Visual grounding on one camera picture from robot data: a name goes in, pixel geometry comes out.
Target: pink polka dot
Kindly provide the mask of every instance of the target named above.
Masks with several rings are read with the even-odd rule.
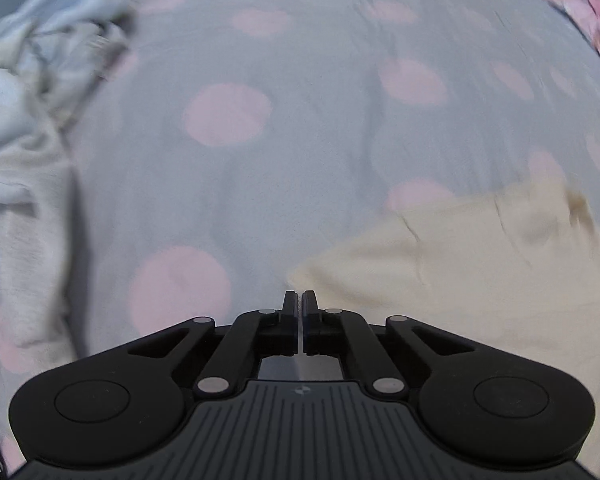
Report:
[[[565,94],[567,94],[575,99],[576,98],[576,87],[573,84],[573,81],[571,81],[570,79],[563,76],[558,71],[557,68],[552,67],[550,72],[551,72],[551,77],[554,80],[556,86],[560,90],[562,90]]]
[[[132,72],[138,65],[138,54],[133,50],[123,52],[116,63],[111,67],[109,72],[109,80],[113,81],[124,77]]]
[[[28,374],[35,369],[35,363],[27,355],[27,351],[18,348],[7,336],[4,321],[0,318],[0,363],[12,374]]]
[[[431,106],[446,102],[446,87],[432,69],[413,59],[389,60],[380,67],[386,92],[405,104]]]
[[[485,16],[480,14],[480,12],[475,12],[475,10],[471,9],[464,9],[462,13],[464,14],[466,20],[475,28],[479,28],[485,32],[493,30],[493,25],[491,25],[491,22]]]
[[[375,20],[392,23],[415,23],[418,16],[398,2],[376,2],[366,6],[366,13]]]
[[[185,0],[149,0],[142,4],[138,12],[141,14],[160,14],[175,10],[184,3]]]
[[[534,98],[534,91],[525,77],[515,70],[510,64],[495,62],[491,64],[496,77],[511,90],[515,95],[524,101],[531,101]]]
[[[591,160],[600,172],[600,142],[598,142],[596,140],[596,137],[594,137],[593,135],[587,136],[587,151],[589,152]]]
[[[564,180],[564,171],[554,156],[543,150],[535,150],[529,155],[529,173],[536,180],[557,178]]]
[[[453,196],[453,193],[437,182],[417,178],[393,186],[384,203],[384,208],[398,211],[430,202],[447,200]]]
[[[231,307],[231,283],[211,255],[172,247],[138,269],[128,303],[133,325],[143,336],[196,316],[222,322]]]
[[[0,441],[0,452],[4,458],[5,466],[7,467],[7,473],[12,475],[19,468],[21,468],[26,460],[20,451],[20,446],[16,443],[15,439],[10,436],[5,436]]]
[[[205,146],[227,146],[259,135],[270,114],[271,101],[263,93],[240,84],[216,84],[190,102],[184,125]]]
[[[540,46],[544,45],[544,41],[542,40],[542,38],[540,38],[540,36],[538,36],[533,31],[528,30],[528,28],[523,29],[522,32],[524,32],[524,34],[526,34],[529,38],[531,38],[533,41],[535,41],[538,45],[540,45]]]
[[[233,16],[231,23],[254,38],[266,38],[285,30],[290,18],[282,10],[244,9]]]

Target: ribbed gray surface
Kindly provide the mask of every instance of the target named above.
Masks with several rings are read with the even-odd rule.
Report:
[[[437,448],[407,407],[355,383],[251,381],[238,397],[206,402],[173,441],[136,463],[62,471],[31,463],[17,480],[528,480],[590,479],[574,463],[494,472]]]

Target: white cloth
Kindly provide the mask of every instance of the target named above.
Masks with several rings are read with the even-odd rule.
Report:
[[[321,308],[404,314],[576,377],[596,403],[578,460],[600,478],[600,228],[564,184],[403,211],[288,280]]]
[[[72,167],[61,131],[125,46],[128,0],[27,0],[0,20],[0,330],[44,371],[74,359],[63,316]]]

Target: polka dot fabric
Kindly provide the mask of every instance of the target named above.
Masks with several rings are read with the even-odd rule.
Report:
[[[66,133],[82,356],[278,308],[289,270],[400,209],[558,178],[600,224],[600,60],[542,0],[134,1]],[[27,359],[0,325],[10,468]],[[581,457],[600,476],[600,441]]]

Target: bed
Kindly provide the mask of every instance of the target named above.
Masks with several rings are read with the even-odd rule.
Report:
[[[542,0],[134,1],[130,48],[67,136],[81,356],[278,307],[289,270],[388,210],[556,176],[600,224],[600,59]],[[0,339],[11,471],[30,375]]]

